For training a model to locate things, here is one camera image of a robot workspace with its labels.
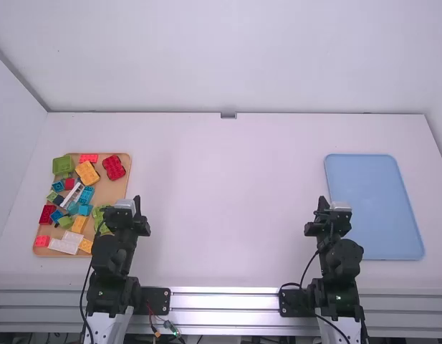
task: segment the blue tray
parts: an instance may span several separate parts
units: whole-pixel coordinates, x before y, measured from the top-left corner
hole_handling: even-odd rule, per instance
[[[325,169],[330,198],[352,207],[346,237],[364,247],[364,259],[423,258],[420,232],[392,156],[329,154]]]

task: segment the orange lego brick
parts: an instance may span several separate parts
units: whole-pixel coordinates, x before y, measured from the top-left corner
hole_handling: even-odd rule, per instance
[[[91,242],[90,240],[82,239],[82,241],[79,244],[79,249],[91,254],[92,253],[92,245],[93,245],[93,242]]]
[[[71,227],[71,231],[73,231],[74,233],[82,234],[88,219],[89,218],[87,216],[78,215]]]
[[[90,161],[84,161],[78,165],[76,167],[76,173],[85,186],[93,185],[100,180],[100,175],[95,171]]]

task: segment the white lego brick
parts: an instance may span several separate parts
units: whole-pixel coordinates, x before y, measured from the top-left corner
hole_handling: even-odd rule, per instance
[[[54,251],[68,253],[68,254],[76,254],[77,249],[79,248],[79,244],[75,244],[74,242],[64,242],[63,240],[58,239],[50,239],[50,243],[48,246],[50,249]]]
[[[80,195],[82,194],[82,192],[84,191],[84,187],[82,184],[79,188],[79,191],[77,192],[77,194],[75,195],[75,198],[73,199],[73,202],[77,202],[80,199]]]
[[[73,196],[75,196],[76,191],[78,191],[79,188],[82,187],[82,184],[80,181],[78,181],[74,188],[67,194],[67,196],[64,198],[64,201],[60,204],[60,206],[64,209],[65,207],[68,207],[69,201]]]
[[[84,239],[84,236],[82,234],[73,233],[72,231],[65,231],[63,234],[62,241],[72,242],[73,244],[79,246],[82,239]]]

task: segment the black cable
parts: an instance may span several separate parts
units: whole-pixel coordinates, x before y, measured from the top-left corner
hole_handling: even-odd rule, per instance
[[[93,332],[92,332],[92,329],[90,328],[89,323],[87,322],[86,315],[84,315],[84,310],[82,309],[82,299],[84,298],[85,286],[87,285],[87,280],[89,279],[91,268],[92,268],[92,260],[90,260],[89,268],[87,270],[87,274],[85,275],[84,286],[82,287],[82,291],[80,293],[79,309],[80,309],[80,316],[82,317],[82,320],[84,321],[84,326],[86,326],[87,329],[89,330],[90,344],[93,344]]]
[[[316,251],[316,252],[313,254],[313,257],[309,260],[309,262],[308,262],[308,264],[307,264],[307,267],[305,267],[304,273],[302,274],[302,278],[300,279],[300,290],[302,290],[302,285],[304,284],[305,274],[307,273],[309,266],[310,266],[311,263],[313,262],[313,259],[314,259],[318,254],[319,254],[319,252]]]
[[[268,340],[269,342],[272,342],[272,343],[280,343],[279,340],[269,339],[269,338],[265,338],[265,337],[259,337],[259,338],[261,338],[263,340]]]
[[[100,222],[100,225],[98,226],[98,231],[95,233],[95,236],[93,237],[93,242],[94,243],[95,243],[96,238],[99,237],[99,235],[100,235],[100,228],[101,228],[101,226],[104,223],[105,223],[105,220],[103,219]],[[89,323],[87,321],[87,311],[86,311],[86,314],[84,315],[84,311],[82,310],[82,298],[84,297],[85,286],[87,285],[87,280],[89,278],[90,269],[92,269],[92,260],[90,260],[89,268],[87,269],[87,274],[85,275],[84,285],[82,286],[82,291],[80,293],[79,309],[80,309],[80,316],[82,317],[82,320],[84,322],[83,326],[87,327],[87,329],[89,330],[90,344],[93,344],[93,332],[92,332],[92,329],[90,328],[90,325],[89,325]]]
[[[311,265],[311,263],[313,262],[313,259],[319,254],[318,251],[316,251],[313,254],[313,257],[309,260],[307,267],[305,267],[304,273],[302,274],[302,278],[300,279],[300,283],[293,283],[293,282],[289,282],[289,283],[285,283],[283,284],[280,288],[279,288],[279,294],[282,296],[282,289],[283,287],[288,287],[288,286],[295,286],[300,288],[300,290],[302,290],[302,283],[304,281],[304,277],[305,274],[307,273],[307,270],[309,268],[309,266]],[[284,296],[282,296],[282,299],[285,303],[287,303],[289,306],[292,306],[289,301],[287,301],[285,299]],[[314,311],[310,310],[306,305],[300,305],[302,306],[305,311],[307,311],[309,314],[313,315],[314,317],[317,317],[318,319],[324,321],[325,323],[327,323],[329,326],[331,326],[332,328],[334,328],[334,330],[336,330],[339,334],[341,334],[341,336],[343,337],[343,339],[346,340],[347,344],[350,344],[350,340],[347,338],[347,336],[341,331],[341,329],[339,329],[337,326],[335,326],[334,324],[332,324],[329,320],[324,319],[321,315],[316,314]]]

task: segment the lime green lego brick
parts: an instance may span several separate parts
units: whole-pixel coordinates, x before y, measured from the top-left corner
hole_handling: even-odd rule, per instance
[[[72,226],[74,221],[71,219],[70,216],[63,216],[58,219],[58,223],[60,224],[61,227],[68,229]]]
[[[49,202],[53,202],[55,197],[57,197],[58,193],[56,193],[55,191],[50,191],[49,195],[46,197],[46,199]]]
[[[100,222],[103,221],[103,219],[95,219],[95,222],[93,224],[93,228],[95,229],[95,233],[98,231],[98,226],[100,225]],[[109,228],[106,226],[106,224],[102,224],[101,228],[100,228],[100,233],[101,235],[103,234],[110,234],[111,231],[109,230]]]
[[[75,162],[70,155],[60,156],[52,160],[52,173],[55,175],[73,172],[75,170]]]
[[[98,218],[101,216],[101,219],[103,219],[103,212],[100,210],[101,208],[105,208],[106,206],[110,206],[109,204],[103,204],[101,206],[96,206],[95,208],[92,209],[92,217],[94,219]]]
[[[92,217],[93,219],[95,219],[95,222],[93,224],[93,228],[95,229],[95,232],[98,231],[98,226],[100,225],[100,222],[103,221],[103,214],[104,211],[101,211],[101,208],[104,208],[106,206],[110,206],[109,204],[103,204],[101,206],[96,206],[95,208],[92,209]],[[106,226],[106,224],[102,224],[101,228],[100,228],[100,233],[101,235],[103,234],[110,234],[111,231],[109,230],[109,228]]]

